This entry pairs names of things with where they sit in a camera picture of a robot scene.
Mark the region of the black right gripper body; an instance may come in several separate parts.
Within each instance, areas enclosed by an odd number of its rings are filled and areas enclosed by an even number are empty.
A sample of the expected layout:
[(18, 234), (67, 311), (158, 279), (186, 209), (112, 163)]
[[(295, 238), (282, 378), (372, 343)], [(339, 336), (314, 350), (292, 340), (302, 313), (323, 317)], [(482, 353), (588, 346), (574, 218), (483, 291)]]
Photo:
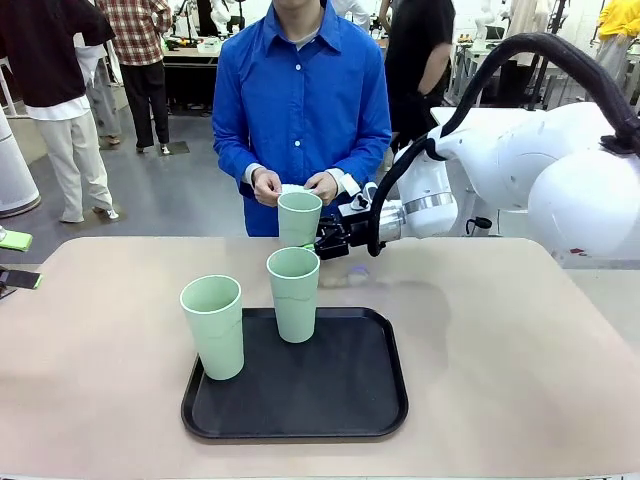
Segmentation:
[(360, 211), (344, 217), (344, 227), (348, 233), (350, 247), (367, 245), (369, 241), (369, 211)]

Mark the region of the person's right hand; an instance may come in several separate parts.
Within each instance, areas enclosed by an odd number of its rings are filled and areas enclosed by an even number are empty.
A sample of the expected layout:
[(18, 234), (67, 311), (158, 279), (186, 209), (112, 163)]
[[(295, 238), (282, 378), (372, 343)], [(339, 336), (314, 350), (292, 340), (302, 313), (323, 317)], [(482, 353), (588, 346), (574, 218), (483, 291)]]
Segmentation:
[(277, 173), (259, 167), (252, 173), (254, 196), (265, 206), (276, 207), (282, 193), (282, 184)]

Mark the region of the person's left hand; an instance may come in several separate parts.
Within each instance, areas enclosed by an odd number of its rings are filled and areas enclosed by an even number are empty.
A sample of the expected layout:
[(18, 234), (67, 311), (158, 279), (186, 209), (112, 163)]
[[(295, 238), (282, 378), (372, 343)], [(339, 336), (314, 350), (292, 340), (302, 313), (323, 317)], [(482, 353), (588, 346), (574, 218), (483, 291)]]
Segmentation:
[(327, 171), (318, 172), (309, 178), (304, 188), (321, 199), (324, 206), (329, 205), (338, 195), (338, 185)]

